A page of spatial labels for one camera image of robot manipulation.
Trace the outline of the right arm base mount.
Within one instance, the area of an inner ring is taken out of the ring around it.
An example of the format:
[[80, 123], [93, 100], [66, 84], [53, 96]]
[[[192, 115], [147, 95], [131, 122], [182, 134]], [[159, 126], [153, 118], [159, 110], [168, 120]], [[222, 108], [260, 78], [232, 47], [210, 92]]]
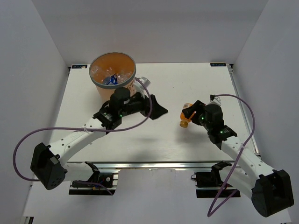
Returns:
[[221, 161], [213, 165], [208, 172], [200, 171], [191, 175], [191, 180], [196, 182], [196, 197], [214, 198], [223, 184], [220, 178], [220, 171], [231, 166], [231, 163]]

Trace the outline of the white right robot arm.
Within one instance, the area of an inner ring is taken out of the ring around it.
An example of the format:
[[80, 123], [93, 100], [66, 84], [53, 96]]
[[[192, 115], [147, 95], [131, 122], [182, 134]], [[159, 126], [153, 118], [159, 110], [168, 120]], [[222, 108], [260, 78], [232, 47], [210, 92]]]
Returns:
[[288, 173], [275, 170], [245, 148], [237, 133], [224, 124], [219, 101], [214, 99], [204, 104], [198, 100], [184, 107], [182, 114], [189, 122], [203, 126], [210, 141], [234, 160], [234, 164], [221, 161], [212, 166], [210, 180], [214, 185], [236, 188], [252, 201], [263, 217], [294, 205]]

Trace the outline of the orange cylindrical bin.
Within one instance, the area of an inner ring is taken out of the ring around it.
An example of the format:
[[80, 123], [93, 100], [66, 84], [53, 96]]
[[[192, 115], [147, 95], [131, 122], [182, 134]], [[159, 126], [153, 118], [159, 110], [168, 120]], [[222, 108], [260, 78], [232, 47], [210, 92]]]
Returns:
[[[117, 74], [121, 70], [132, 72], [132, 76], [125, 82], [117, 85], [103, 85], [102, 81], [108, 76]], [[102, 102], [110, 99], [110, 96], [117, 88], [124, 87], [129, 89], [130, 95], [136, 93], [134, 83], [136, 75], [136, 64], [132, 57], [121, 52], [111, 52], [103, 54], [90, 64], [89, 76], [101, 97]]]

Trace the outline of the clear bottle with blue label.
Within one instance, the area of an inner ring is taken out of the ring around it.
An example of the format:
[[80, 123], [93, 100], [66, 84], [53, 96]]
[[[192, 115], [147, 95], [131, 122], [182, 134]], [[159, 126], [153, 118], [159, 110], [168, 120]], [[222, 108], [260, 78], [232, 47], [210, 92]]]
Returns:
[[117, 85], [117, 75], [113, 74], [111, 76], [106, 77], [105, 79], [103, 79], [102, 81], [103, 85]]

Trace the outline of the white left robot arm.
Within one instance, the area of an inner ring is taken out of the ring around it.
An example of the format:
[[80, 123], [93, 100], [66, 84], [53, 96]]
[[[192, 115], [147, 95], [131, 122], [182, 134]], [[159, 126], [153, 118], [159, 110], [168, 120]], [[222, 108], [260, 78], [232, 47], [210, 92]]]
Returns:
[[133, 96], [124, 87], [118, 88], [100, 110], [84, 126], [49, 145], [38, 144], [33, 153], [30, 169], [47, 190], [60, 185], [71, 173], [68, 160], [93, 141], [106, 136], [122, 122], [122, 117], [134, 113], [155, 120], [168, 111], [156, 100], [137, 92]]

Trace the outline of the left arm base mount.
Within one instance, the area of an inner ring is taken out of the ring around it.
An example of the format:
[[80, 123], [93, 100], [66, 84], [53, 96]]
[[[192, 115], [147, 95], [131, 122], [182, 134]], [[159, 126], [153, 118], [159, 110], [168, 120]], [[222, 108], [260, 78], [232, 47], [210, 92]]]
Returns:
[[112, 196], [118, 182], [117, 169], [99, 169], [87, 180], [71, 182], [69, 195], [79, 196]]

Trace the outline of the aluminium table front rail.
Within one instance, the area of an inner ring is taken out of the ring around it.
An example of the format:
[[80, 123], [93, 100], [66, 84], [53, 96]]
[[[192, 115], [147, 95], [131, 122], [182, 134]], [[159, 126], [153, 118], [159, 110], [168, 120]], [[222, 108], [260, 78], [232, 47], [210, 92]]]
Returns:
[[93, 162], [98, 168], [210, 168], [220, 161], [192, 161], [192, 162]]

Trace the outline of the orange juice bottle with barcode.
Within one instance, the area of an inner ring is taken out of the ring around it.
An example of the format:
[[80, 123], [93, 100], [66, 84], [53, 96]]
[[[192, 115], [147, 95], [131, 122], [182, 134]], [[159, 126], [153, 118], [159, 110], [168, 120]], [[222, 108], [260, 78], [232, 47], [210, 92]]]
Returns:
[[180, 126], [182, 128], [187, 128], [189, 123], [192, 121], [191, 119], [193, 118], [193, 116], [195, 115], [195, 111], [191, 111], [189, 110], [190, 107], [192, 107], [193, 104], [191, 103], [186, 103], [184, 104], [183, 108], [182, 108], [182, 112], [180, 114]]

